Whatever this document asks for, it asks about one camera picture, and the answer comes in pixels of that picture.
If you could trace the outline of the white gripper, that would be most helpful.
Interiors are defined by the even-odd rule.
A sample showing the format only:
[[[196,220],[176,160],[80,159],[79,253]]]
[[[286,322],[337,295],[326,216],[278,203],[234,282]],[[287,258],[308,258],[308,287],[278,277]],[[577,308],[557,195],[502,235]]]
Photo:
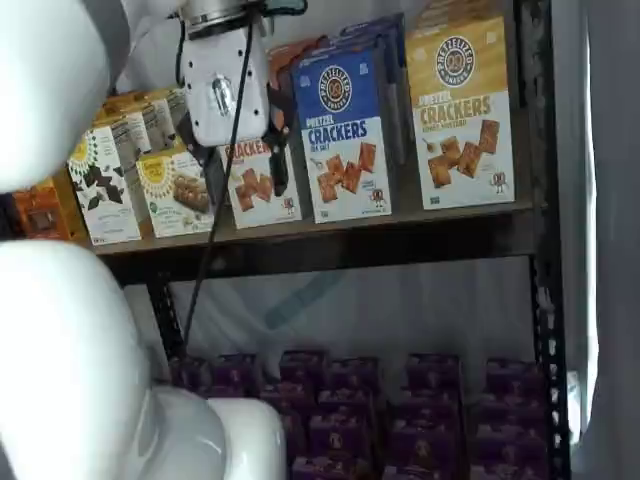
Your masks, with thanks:
[[[202,150],[263,135],[270,150],[274,194],[281,197],[289,182],[285,148],[291,131],[291,98],[268,84],[258,24],[188,39],[182,62],[189,112],[176,126],[181,142],[188,150]]]

